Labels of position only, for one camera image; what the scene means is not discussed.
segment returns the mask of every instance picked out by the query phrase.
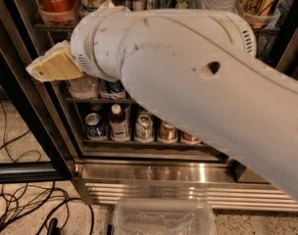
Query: stainless steel panel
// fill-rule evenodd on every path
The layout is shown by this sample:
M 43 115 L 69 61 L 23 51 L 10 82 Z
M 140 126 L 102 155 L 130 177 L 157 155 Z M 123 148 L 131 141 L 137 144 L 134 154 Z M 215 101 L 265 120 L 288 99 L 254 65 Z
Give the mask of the stainless steel panel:
M 120 198 L 198 199 L 214 209 L 298 212 L 298 203 L 270 184 L 237 183 L 230 165 L 85 164 L 76 180 L 87 204 Z

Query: refrigerator vent grille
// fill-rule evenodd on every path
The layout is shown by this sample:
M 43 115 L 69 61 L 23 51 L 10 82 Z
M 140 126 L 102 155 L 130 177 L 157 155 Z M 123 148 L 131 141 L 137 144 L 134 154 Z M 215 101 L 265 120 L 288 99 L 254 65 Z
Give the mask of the refrigerator vent grille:
M 86 73 L 88 73 L 92 76 L 98 76 L 98 73 L 96 72 L 96 69 L 93 66 L 91 66 L 90 61 L 86 57 L 79 54 L 78 61 L 81 64 L 81 66 L 83 67 L 83 70 Z
M 253 42 L 248 30 L 242 31 L 244 42 L 245 42 L 245 49 L 247 53 L 252 53 L 254 51 Z
M 170 187 L 166 181 L 153 185 L 154 180 L 145 184 L 97 181 L 89 180 L 79 188 L 79 195 L 88 205 L 115 205 L 120 198 L 172 198 L 207 201 L 213 209 L 298 212 L 298 203 L 278 190 L 242 189 L 241 186 L 237 189 L 237 183 L 231 185 L 233 189 L 220 184 L 209 188 L 203 184 L 187 187 L 181 182 L 174 182 Z

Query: bottle cap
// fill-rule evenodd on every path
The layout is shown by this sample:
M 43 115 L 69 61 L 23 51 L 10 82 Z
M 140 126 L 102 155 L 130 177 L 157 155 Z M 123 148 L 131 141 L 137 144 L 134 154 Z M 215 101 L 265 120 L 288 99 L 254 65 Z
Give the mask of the bottle cap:
M 121 106 L 118 104 L 113 105 L 111 109 L 113 114 L 119 114 L 121 112 Z

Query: glass refrigerator door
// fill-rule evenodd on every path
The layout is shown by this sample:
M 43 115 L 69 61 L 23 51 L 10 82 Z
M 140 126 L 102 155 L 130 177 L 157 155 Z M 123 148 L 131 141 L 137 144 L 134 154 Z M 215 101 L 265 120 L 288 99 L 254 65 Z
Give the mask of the glass refrigerator door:
M 71 179 L 73 157 L 39 96 L 44 87 L 25 72 L 8 32 L 0 19 L 0 182 Z

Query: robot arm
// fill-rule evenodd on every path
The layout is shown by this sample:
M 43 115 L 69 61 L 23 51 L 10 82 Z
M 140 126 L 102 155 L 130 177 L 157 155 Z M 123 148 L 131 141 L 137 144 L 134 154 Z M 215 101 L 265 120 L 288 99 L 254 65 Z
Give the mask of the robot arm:
M 254 36 L 242 19 L 101 8 L 80 22 L 71 46 L 86 72 L 121 80 L 155 116 L 298 201 L 298 81 L 254 58 Z

